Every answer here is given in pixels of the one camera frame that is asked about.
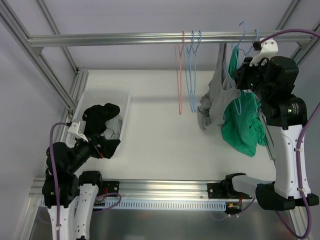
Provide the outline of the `pink wire hanger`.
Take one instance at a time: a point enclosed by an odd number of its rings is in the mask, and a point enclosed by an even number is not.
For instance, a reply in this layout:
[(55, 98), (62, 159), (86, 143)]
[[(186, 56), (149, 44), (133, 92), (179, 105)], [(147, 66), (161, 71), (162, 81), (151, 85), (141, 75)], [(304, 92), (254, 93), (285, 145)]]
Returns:
[(185, 46), (185, 32), (182, 31), (182, 42), (181, 45), (174, 45), (174, 56), (176, 65), (176, 82), (177, 82), (177, 99), (178, 99), (178, 114), (183, 113), (183, 103), (182, 103), (182, 58), (184, 55)]

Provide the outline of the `black tank top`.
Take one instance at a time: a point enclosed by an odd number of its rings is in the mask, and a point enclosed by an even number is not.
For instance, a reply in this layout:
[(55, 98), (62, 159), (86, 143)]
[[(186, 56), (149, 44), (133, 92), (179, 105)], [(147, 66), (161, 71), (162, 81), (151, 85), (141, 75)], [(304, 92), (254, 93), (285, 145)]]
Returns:
[(120, 114), (120, 107), (112, 103), (96, 104), (87, 108), (82, 120), (85, 121), (84, 134), (86, 136), (100, 135), (106, 129), (106, 122)]

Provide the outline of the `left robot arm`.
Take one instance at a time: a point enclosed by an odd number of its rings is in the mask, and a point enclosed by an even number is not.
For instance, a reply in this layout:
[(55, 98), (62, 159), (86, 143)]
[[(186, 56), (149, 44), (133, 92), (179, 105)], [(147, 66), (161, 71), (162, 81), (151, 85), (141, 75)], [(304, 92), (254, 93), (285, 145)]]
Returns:
[(46, 151), (47, 169), (42, 187), (44, 205), (51, 220), (55, 240), (88, 240), (94, 205), (99, 199), (122, 196), (117, 190), (106, 190), (98, 170), (76, 171), (89, 159), (110, 159), (120, 145), (120, 139), (105, 139), (92, 135), (88, 140), (77, 139), (74, 146), (56, 142)]

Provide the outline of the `blue hanger of grey top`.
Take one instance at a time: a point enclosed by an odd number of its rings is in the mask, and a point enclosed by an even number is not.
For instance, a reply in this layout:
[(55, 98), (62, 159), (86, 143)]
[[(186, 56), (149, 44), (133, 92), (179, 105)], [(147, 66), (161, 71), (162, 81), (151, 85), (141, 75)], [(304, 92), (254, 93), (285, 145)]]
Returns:
[(186, 79), (186, 86), (187, 86), (187, 92), (188, 92), (188, 98), (189, 98), (189, 104), (190, 104), (190, 110), (192, 113), (196, 112), (195, 107), (195, 99), (194, 99), (194, 93), (193, 93), (193, 84), (192, 84), (192, 65), (191, 65), (191, 52), (195, 40), (194, 31), (191, 31), (191, 43), (189, 46), (186, 44), (184, 47), (184, 71), (185, 71), (185, 79)]

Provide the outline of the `blue hanger of black top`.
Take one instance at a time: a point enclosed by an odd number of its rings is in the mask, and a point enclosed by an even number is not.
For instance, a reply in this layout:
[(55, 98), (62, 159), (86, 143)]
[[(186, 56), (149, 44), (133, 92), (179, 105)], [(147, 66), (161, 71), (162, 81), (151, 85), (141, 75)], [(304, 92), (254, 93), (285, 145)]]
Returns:
[(202, 41), (202, 32), (198, 31), (198, 38), (197, 38), (197, 45), (196, 47), (192, 47), (191, 50), (191, 57), (193, 57), (193, 77), (192, 77), (192, 88), (194, 93), (194, 103), (195, 103), (195, 112), (197, 110), (197, 104), (196, 104), (196, 89), (197, 89), (197, 53), (199, 46)]

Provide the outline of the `blue hanger of green top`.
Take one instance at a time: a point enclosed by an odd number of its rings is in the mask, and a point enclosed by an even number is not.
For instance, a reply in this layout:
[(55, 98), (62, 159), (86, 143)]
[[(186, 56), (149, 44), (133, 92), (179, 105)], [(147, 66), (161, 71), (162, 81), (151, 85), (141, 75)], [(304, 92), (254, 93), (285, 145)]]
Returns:
[[(246, 32), (247, 32), (247, 23), (245, 21), (242, 21), (239, 26), (243, 26), (243, 32), (242, 36), (239, 38), (239, 40), (236, 43), (231, 43), (231, 56), (229, 59), (229, 65), (228, 65), (228, 74), (231, 77), (233, 81), (235, 81), (235, 77), (233, 76), (234, 71), (236, 71), (239, 68), (239, 51), (242, 51), (244, 55), (246, 56), (246, 52), (240, 48), (240, 44), (242, 40), (244, 39)], [(233, 105), (235, 106), (236, 113), (238, 115), (241, 115), (242, 113), (242, 106), (241, 106), (241, 100), (239, 97), (237, 97), (235, 100), (232, 101)]]

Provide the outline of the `dark grey tank top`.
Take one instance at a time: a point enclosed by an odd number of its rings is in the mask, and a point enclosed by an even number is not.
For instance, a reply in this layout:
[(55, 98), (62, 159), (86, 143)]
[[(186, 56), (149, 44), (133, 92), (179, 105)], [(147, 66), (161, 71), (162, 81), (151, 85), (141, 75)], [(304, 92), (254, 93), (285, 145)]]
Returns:
[(241, 92), (228, 72), (226, 65), (227, 44), (220, 43), (215, 72), (208, 84), (209, 90), (200, 99), (197, 107), (197, 121), (202, 131), (225, 123), (225, 110)]

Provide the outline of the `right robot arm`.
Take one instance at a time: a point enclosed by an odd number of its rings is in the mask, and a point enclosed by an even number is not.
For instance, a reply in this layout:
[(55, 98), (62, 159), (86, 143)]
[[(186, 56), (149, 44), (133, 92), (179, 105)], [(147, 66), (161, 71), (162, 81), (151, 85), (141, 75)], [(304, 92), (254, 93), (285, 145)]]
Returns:
[(232, 75), (237, 89), (251, 90), (261, 102), (273, 144), (275, 180), (233, 173), (222, 181), (223, 193), (231, 199), (240, 194), (252, 196), (262, 209), (271, 211), (317, 206), (320, 199), (308, 184), (300, 135), (307, 127), (307, 107), (292, 93), (299, 68), (285, 56), (264, 57), (257, 65), (252, 62), (252, 57), (245, 57)]

